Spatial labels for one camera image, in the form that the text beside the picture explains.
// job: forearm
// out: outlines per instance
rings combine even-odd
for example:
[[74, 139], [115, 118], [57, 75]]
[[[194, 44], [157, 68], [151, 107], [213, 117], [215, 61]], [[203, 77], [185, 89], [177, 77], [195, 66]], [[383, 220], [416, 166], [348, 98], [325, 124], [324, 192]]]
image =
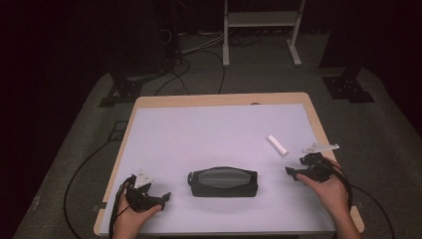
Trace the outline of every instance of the forearm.
[[359, 231], [354, 225], [353, 219], [347, 211], [330, 213], [335, 225], [338, 239], [361, 239]]

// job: white bracket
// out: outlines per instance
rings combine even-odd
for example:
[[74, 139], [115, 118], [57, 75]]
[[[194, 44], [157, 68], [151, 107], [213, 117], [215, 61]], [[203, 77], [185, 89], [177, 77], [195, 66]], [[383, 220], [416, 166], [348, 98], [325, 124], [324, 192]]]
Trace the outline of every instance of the white bracket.
[[136, 182], [134, 183], [134, 188], [139, 188], [148, 183], [151, 183], [154, 180], [153, 176], [144, 173], [142, 169], [140, 169], [135, 176]]
[[338, 149], [339, 146], [338, 144], [317, 144], [316, 142], [314, 142], [314, 144], [308, 148], [304, 148], [302, 149], [303, 153], [316, 153], [316, 152], [322, 152], [322, 151], [326, 151], [326, 150], [333, 150], [333, 149]]

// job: dark background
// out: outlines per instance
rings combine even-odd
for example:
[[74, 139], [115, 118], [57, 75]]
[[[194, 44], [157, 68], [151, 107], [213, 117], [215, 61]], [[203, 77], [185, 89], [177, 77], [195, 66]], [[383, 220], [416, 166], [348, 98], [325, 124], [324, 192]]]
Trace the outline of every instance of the dark background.
[[[180, 32], [222, 30], [223, 1], [175, 3]], [[231, 10], [297, 7], [292, 1], [230, 1]], [[168, 55], [152, 44], [159, 43], [160, 35], [150, 29], [168, 27], [160, 9], [152, 1], [0, 1], [2, 238], [13, 236], [84, 101], [110, 64], [145, 72], [165, 68]], [[136, 16], [132, 24], [125, 24], [122, 13]], [[308, 0], [301, 32], [330, 31], [321, 67], [344, 67], [358, 53], [362, 66], [381, 79], [422, 134], [421, 15], [416, 0]], [[150, 55], [151, 46], [157, 55]]]

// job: person's right hand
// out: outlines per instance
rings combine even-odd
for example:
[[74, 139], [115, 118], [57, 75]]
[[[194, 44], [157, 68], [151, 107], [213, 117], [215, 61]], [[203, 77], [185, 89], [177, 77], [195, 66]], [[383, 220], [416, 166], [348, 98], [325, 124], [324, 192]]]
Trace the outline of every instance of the person's right hand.
[[[333, 160], [330, 162], [339, 168], [339, 164], [337, 162]], [[334, 213], [338, 214], [340, 212], [348, 213], [347, 191], [338, 177], [333, 175], [325, 182], [316, 182], [302, 174], [298, 174], [297, 179], [306, 184], [316, 193], [320, 203], [327, 210], [329, 215], [333, 216]]]

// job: black tripod base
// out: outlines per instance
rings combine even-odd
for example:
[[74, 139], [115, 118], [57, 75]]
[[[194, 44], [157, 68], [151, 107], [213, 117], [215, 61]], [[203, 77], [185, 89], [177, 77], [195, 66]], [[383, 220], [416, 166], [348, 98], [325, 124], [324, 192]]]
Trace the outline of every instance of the black tripod base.
[[369, 92], [364, 91], [354, 79], [346, 77], [324, 77], [323, 83], [334, 100], [349, 100], [351, 103], [374, 103]]

